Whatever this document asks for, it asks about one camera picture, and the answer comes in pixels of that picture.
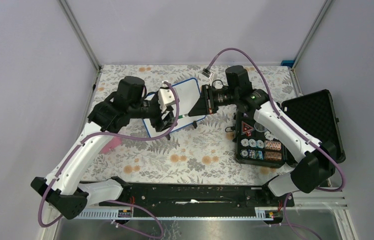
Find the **floral tablecloth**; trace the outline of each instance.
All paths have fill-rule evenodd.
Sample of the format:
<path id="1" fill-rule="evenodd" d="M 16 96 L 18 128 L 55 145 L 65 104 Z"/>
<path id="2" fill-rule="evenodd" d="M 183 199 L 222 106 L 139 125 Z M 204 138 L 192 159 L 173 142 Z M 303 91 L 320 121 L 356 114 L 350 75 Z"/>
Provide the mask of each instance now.
<path id="1" fill-rule="evenodd" d="M 195 77 L 199 85 L 208 84 L 200 75 L 203 65 L 105 65 L 97 84 L 93 106 L 116 91 L 125 76 L 136 76 L 145 81 L 149 92 L 157 90 L 162 81 L 171 84 Z M 214 66 L 218 78 L 226 82 L 227 66 Z M 265 89 L 256 70 L 245 66 L 254 88 Z M 296 97 L 289 70 L 284 66 L 261 66 L 272 96 L 277 102 Z M 192 183 L 227 185 L 262 185 L 277 174 L 289 172 L 286 164 L 278 169 L 239 164 L 234 160 L 233 126 L 235 106 L 221 107 L 217 114 L 171 133 L 171 139 L 134 141 L 123 139 L 112 151 L 99 154 L 82 179 L 102 181 L 119 176 L 126 182 Z M 132 119 L 120 134 L 148 137 L 142 120 Z"/>

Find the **cable connector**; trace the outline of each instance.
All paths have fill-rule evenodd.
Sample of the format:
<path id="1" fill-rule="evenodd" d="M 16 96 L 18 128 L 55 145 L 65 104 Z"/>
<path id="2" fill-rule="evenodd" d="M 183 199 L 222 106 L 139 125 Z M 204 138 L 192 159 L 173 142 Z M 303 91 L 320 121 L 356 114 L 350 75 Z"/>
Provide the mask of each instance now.
<path id="1" fill-rule="evenodd" d="M 212 85 L 212 82 L 217 79 L 217 74 L 207 68 L 203 68 L 201 74 L 209 79 L 209 85 Z"/>

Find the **copper battery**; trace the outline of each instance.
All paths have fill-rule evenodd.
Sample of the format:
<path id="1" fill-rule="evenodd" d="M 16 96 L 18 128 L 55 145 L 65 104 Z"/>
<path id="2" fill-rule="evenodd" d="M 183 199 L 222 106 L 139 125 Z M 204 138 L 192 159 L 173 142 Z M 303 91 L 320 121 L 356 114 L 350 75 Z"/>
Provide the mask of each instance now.
<path id="1" fill-rule="evenodd" d="M 263 159 L 269 161 L 281 161 L 281 152 L 266 151 Z"/>
<path id="2" fill-rule="evenodd" d="M 265 149 L 281 151 L 281 142 L 265 141 Z"/>

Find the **purple wall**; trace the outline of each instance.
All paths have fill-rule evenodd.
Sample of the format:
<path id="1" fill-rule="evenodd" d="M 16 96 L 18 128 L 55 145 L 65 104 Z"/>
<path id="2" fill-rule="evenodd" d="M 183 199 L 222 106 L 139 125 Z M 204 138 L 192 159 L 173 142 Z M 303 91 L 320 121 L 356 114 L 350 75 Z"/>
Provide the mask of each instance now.
<path id="1" fill-rule="evenodd" d="M 292 60 L 324 0 L 69 0 L 102 64 L 208 64 L 240 48 L 255 62 Z M 240 53 L 217 64 L 248 63 Z"/>
<path id="2" fill-rule="evenodd" d="M 335 1 L 296 70 L 305 94 L 331 91 L 347 204 L 359 239 L 374 240 L 374 1 Z"/>
<path id="3" fill-rule="evenodd" d="M 0 239 L 33 240 L 31 189 L 76 139 L 95 77 L 58 2 L 0 1 Z"/>

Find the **pink cloth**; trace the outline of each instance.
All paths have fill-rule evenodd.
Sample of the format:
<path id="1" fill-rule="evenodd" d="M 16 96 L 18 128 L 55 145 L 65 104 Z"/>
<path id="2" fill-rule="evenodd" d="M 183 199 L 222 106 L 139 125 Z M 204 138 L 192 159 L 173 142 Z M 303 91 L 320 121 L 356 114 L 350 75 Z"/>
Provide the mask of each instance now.
<path id="1" fill-rule="evenodd" d="M 100 151 L 100 154 L 107 154 L 108 152 L 110 152 L 112 149 L 116 148 L 117 146 L 121 145 L 122 143 L 122 140 L 117 137 L 117 136 L 114 136 L 112 138 L 112 140 L 110 140 L 110 142 L 108 142 L 106 144 L 106 146 L 104 146 L 101 151 Z"/>

